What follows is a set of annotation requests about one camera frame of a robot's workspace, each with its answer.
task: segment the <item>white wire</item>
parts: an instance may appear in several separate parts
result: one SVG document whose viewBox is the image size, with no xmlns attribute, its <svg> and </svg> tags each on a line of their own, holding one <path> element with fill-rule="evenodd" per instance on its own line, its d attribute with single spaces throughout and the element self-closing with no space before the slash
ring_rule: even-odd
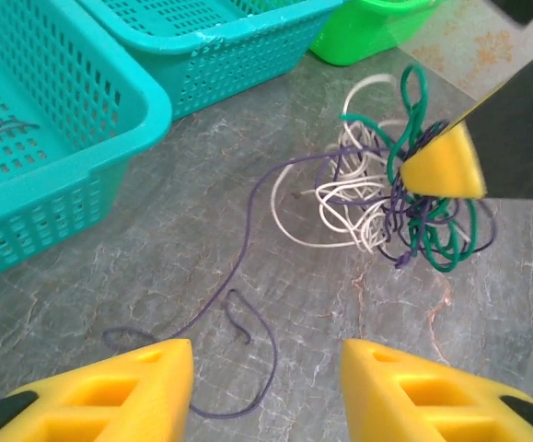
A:
<svg viewBox="0 0 533 442">
<path fill-rule="evenodd" d="M 348 113 L 350 102 L 360 90 L 378 83 L 390 84 L 397 91 L 398 82 L 394 76 L 388 74 L 369 76 L 358 82 L 350 90 L 343 103 L 342 113 Z M 406 124 L 407 122 L 403 120 L 384 120 L 378 126 L 383 128 Z M 342 156 L 340 166 L 338 166 L 336 159 L 331 159 L 329 161 L 330 181 L 320 184 L 317 189 L 300 193 L 302 195 L 314 194 L 319 203 L 318 213 L 323 225 L 332 232 L 348 235 L 349 241 L 323 244 L 306 242 L 291 235 L 283 226 L 278 216 L 276 200 L 279 188 L 293 165 L 284 168 L 272 186 L 270 200 L 272 217 L 283 234 L 297 244 L 316 249 L 355 246 L 362 252 L 373 253 L 374 248 L 382 247 L 387 240 L 384 232 L 385 214 L 382 210 L 385 200 L 365 206 L 364 210 L 363 206 L 360 205 L 351 207 L 348 204 L 330 203 L 330 200 L 347 203 L 362 202 L 390 195 L 390 184 L 384 173 L 387 161 L 376 153 L 366 150 L 378 145 L 383 145 L 383 142 L 374 131 L 368 129 L 362 122 L 343 122 L 337 143 L 326 146 L 325 150 L 330 152 L 339 150 L 341 147 L 355 146 L 363 152 L 360 155 Z"/>
</svg>

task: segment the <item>yellow foam pad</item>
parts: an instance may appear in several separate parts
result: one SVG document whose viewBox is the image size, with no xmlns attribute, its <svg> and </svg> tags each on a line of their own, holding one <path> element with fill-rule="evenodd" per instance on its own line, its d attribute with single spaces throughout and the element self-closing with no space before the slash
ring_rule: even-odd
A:
<svg viewBox="0 0 533 442">
<path fill-rule="evenodd" d="M 188 340 L 156 343 L 28 384 L 39 398 L 0 442 L 180 442 L 191 399 Z"/>
<path fill-rule="evenodd" d="M 377 343 L 344 343 L 342 394 L 352 442 L 533 442 L 499 399 L 526 394 Z"/>
<path fill-rule="evenodd" d="M 487 189 L 464 121 L 437 136 L 401 166 L 412 193 L 446 198 L 482 198 Z"/>
</svg>

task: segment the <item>floral patterned surface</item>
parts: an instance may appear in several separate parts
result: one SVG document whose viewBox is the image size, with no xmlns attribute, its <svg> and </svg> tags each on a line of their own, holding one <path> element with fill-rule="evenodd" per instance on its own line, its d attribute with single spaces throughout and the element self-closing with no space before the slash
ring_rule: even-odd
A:
<svg viewBox="0 0 533 442">
<path fill-rule="evenodd" d="M 446 0 L 401 49 L 479 99 L 533 59 L 533 22 L 521 29 L 485 0 Z"/>
</svg>

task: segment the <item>teal plastic basket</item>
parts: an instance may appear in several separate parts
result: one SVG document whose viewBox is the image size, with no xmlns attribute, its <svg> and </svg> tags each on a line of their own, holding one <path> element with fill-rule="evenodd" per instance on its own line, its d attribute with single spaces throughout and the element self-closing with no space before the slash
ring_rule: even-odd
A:
<svg viewBox="0 0 533 442">
<path fill-rule="evenodd" d="M 168 131 L 162 88 L 81 7 L 0 0 L 0 272 L 100 221 Z"/>
<path fill-rule="evenodd" d="M 442 1 L 349 0 L 331 16 L 311 51 L 330 64 L 354 64 L 409 40 Z"/>
<path fill-rule="evenodd" d="M 284 74 L 342 0 L 77 0 L 168 92 L 174 120 Z"/>
</svg>

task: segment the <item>gray marble countertop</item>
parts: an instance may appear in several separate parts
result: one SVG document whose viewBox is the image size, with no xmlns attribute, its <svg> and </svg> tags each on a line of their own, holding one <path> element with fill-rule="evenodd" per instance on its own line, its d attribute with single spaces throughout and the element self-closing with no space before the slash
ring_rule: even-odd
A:
<svg viewBox="0 0 533 442">
<path fill-rule="evenodd" d="M 320 152 L 337 137 L 352 85 L 400 75 L 411 58 L 385 52 L 349 68 L 306 56 L 287 76 L 176 122 L 136 158 L 110 217 L 0 275 L 0 397 L 20 385 L 112 356 L 101 332 L 128 323 L 169 336 L 223 281 L 238 255 L 249 190 L 272 166 Z M 459 115 L 473 100 L 429 73 L 429 119 Z M 401 114 L 382 87 L 355 110 Z M 294 171 L 281 214 L 305 240 L 329 239 L 315 205 L 292 192 L 316 166 Z M 402 271 L 356 250 L 307 250 L 276 228 L 272 181 L 258 193 L 249 255 L 231 286 L 272 325 L 280 365 L 259 410 L 232 421 L 189 416 L 189 441 L 348 440 L 340 392 L 342 341 L 364 337 L 518 386 L 533 347 L 533 203 L 491 202 L 494 246 L 442 275 L 423 259 Z M 187 334 L 195 353 L 193 402 L 243 408 L 265 382 L 272 348 L 243 307 L 250 345 L 217 303 Z"/>
</svg>

